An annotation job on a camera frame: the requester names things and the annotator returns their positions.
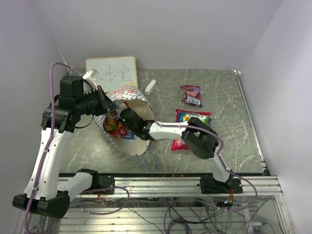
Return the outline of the orange yellow snack bag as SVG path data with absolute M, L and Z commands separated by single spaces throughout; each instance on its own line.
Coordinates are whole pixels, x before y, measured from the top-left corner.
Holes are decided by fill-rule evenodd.
M 104 121 L 103 121 L 103 129 L 107 133 L 114 132 L 118 128 L 118 115 L 117 112 L 110 112 L 104 115 Z

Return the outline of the red Skittles bag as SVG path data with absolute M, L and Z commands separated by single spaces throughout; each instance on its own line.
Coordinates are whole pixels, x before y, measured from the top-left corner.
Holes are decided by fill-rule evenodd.
M 124 138 L 127 132 L 127 128 L 122 123 L 117 123 L 117 125 L 111 127 L 109 134 L 117 138 Z

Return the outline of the blue M&M's bag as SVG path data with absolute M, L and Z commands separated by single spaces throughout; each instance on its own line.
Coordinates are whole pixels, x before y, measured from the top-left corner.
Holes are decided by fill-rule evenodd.
M 135 134 L 131 131 L 128 130 L 126 135 L 123 137 L 125 140 L 134 140 L 135 139 Z

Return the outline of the red chips bag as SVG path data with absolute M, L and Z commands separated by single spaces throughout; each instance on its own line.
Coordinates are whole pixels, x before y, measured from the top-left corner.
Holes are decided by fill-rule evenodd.
M 177 150 L 188 150 L 189 147 L 187 146 L 187 144 L 185 142 L 183 142 L 182 140 L 173 140 L 172 143 L 172 147 L 171 150 L 172 151 L 177 151 Z

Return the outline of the purple snack bag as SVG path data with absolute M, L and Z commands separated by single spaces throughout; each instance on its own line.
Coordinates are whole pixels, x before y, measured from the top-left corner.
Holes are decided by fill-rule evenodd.
M 182 85 L 180 89 L 184 92 L 182 102 L 195 107 L 202 107 L 201 92 L 199 86 Z

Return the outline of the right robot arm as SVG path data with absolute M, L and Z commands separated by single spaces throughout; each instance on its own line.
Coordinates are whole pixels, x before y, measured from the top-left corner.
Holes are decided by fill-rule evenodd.
M 144 141 L 171 139 L 183 141 L 198 158 L 207 160 L 215 180 L 216 189 L 225 193 L 232 187 L 234 173 L 226 164 L 221 150 L 224 142 L 207 124 L 192 117 L 185 122 L 164 123 L 140 117 L 127 107 L 119 111 L 121 122 Z

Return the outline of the checkered paper bag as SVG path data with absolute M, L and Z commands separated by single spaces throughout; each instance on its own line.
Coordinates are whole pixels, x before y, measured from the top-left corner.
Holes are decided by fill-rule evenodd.
M 153 114 L 147 98 L 132 82 L 109 92 L 107 97 L 118 106 L 118 109 L 94 117 L 93 121 L 96 126 L 105 136 L 106 140 L 120 151 L 131 156 L 142 155 L 148 150 L 150 141 L 144 141 L 135 136 L 133 131 L 121 123 L 120 114 L 123 110 L 131 108 L 144 120 L 152 120 Z

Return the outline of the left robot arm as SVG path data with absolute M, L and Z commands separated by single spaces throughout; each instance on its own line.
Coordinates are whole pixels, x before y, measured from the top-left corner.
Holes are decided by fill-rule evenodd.
M 65 76 L 60 81 L 60 94 L 42 114 L 41 143 L 30 181 L 13 206 L 33 214 L 63 218 L 70 202 L 86 191 L 99 189 L 98 172 L 80 169 L 68 181 L 59 183 L 63 151 L 81 116 L 101 116 L 118 106 L 92 78 Z

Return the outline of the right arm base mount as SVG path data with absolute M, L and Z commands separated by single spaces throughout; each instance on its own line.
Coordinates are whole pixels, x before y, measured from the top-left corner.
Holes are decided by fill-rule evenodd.
M 229 176 L 229 179 L 226 182 L 217 181 L 212 175 L 208 175 L 200 179 L 199 186 L 202 194 L 229 194 L 230 192 L 233 192 L 234 194 L 243 193 L 241 180 L 239 178 L 234 178 L 232 175 Z

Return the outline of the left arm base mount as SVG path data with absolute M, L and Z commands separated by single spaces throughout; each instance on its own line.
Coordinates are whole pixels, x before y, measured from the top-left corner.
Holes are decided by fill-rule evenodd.
M 96 174 L 92 179 L 91 187 L 82 194 L 112 195 L 114 193 L 115 179 L 111 175 Z

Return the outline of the green Fox's candy bag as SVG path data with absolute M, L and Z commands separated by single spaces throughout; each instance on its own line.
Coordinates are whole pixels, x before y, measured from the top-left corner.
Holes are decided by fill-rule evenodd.
M 189 121 L 192 117 L 196 117 L 200 119 L 202 122 L 210 126 L 210 112 L 194 112 L 194 111 L 186 111 L 181 109 L 176 109 L 176 122 L 185 122 Z

